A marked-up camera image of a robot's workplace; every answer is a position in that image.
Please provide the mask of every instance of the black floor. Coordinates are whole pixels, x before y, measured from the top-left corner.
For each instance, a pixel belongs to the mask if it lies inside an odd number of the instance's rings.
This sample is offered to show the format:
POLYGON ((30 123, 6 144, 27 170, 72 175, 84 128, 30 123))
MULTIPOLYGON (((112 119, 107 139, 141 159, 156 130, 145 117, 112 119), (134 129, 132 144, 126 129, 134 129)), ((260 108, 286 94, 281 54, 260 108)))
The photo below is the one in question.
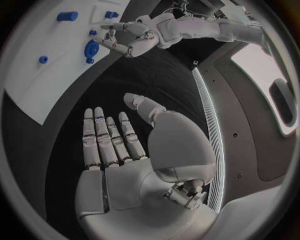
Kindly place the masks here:
POLYGON ((165 50, 154 48, 141 57, 121 58, 83 94, 65 121, 49 160, 45 200, 47 221, 71 240, 85 239, 75 216, 75 191, 84 170, 83 114, 100 106, 117 120, 125 111, 144 149, 152 129, 123 103, 125 93, 149 97, 198 124, 208 134, 201 99, 188 67, 165 50))

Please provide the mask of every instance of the blue object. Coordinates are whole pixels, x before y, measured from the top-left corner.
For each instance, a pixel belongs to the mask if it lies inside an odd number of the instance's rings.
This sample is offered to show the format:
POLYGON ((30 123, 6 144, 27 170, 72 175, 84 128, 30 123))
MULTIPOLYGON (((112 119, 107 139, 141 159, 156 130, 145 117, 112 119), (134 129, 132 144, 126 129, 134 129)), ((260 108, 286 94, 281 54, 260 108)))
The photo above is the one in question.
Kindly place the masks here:
POLYGON ((94 40, 90 40, 84 49, 84 55, 86 56, 86 63, 87 64, 93 64, 94 59, 93 57, 98 53, 99 51, 99 44, 95 42, 94 40))
POLYGON ((90 30, 90 31, 89 31, 89 35, 97 35, 97 31, 95 31, 95 30, 90 30))
POLYGON ((116 11, 107 11, 105 13, 105 18, 107 19, 112 19, 112 18, 117 18, 119 14, 116 11))
POLYGON ((47 57, 47 56, 41 56, 41 57, 39 58, 39 62, 40 62, 41 64, 46 64, 46 63, 48 62, 48 57, 47 57))
POLYGON ((68 12, 61 12, 57 16, 57 21, 75 21, 78 17, 78 12, 76 11, 68 11, 68 12))

